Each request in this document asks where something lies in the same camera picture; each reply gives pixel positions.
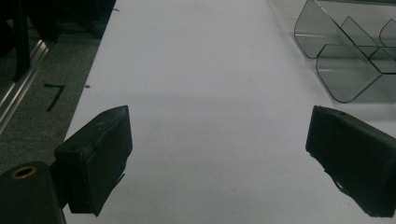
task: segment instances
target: black marking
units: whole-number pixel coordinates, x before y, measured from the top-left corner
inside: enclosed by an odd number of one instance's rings
[[[61,94],[64,91],[65,85],[44,84],[44,87],[46,87],[46,88],[59,88],[58,93],[56,93],[55,97],[53,98],[52,103],[50,104],[49,108],[47,109],[47,111],[50,112],[52,110],[52,108],[55,107],[56,102],[58,102],[59,98],[61,97]]]

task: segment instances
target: black object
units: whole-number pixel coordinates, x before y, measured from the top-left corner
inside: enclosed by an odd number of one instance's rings
[[[101,113],[55,149],[50,167],[30,162],[0,176],[1,223],[64,223],[67,203],[98,216],[131,152],[128,107]]]
[[[94,37],[101,39],[103,37],[104,31],[98,30],[92,25],[90,21],[81,16],[75,9],[67,5],[63,1],[59,0],[48,0],[52,5],[54,5],[58,10],[64,13],[67,17],[75,21],[79,26],[84,28],[86,31],[91,33]]]
[[[73,213],[99,215],[131,151],[127,106],[101,113],[55,149],[59,171],[70,183]]]
[[[306,150],[371,217],[396,208],[396,139],[342,111],[315,106]]]
[[[0,20],[0,58],[15,48],[15,35],[11,27]]]
[[[55,0],[73,10],[85,21],[108,21],[116,0]],[[67,19],[58,15],[57,19]]]
[[[51,9],[46,3],[47,0],[6,0],[0,1],[0,23],[3,28],[0,28],[4,33],[0,33],[0,40],[6,41],[1,45],[7,46],[6,50],[1,50],[4,55],[12,48],[16,49],[17,57],[17,71],[13,78],[14,81],[19,81],[21,77],[28,71],[30,67],[30,48],[27,30],[27,17],[29,16],[32,24],[37,29],[40,37],[43,40],[56,41],[59,36],[59,30],[51,17]],[[14,20],[14,32],[9,32],[6,20]]]
[[[49,167],[41,161],[0,176],[1,223],[64,223]]]

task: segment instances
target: black pad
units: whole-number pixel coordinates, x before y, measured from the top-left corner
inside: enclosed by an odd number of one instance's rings
[[[57,172],[69,183],[67,201],[72,213],[99,215],[131,152],[126,105],[99,114],[55,149]]]
[[[306,150],[371,217],[396,207],[396,139],[348,114],[315,106]]]

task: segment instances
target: gray floor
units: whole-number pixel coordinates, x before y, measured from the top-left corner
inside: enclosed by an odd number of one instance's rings
[[[0,136],[0,174],[29,161],[54,162],[53,150],[65,137],[100,40],[88,34],[61,35],[40,65],[34,83]],[[14,53],[0,59],[0,96],[15,70]],[[58,88],[59,100],[48,111]]]

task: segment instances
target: clear acrylic stand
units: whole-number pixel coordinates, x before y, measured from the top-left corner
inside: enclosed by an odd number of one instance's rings
[[[396,75],[396,21],[382,29],[378,45],[352,18],[341,26],[316,0],[307,0],[294,36],[305,55],[317,59],[318,75],[333,99],[355,100],[382,76]]]

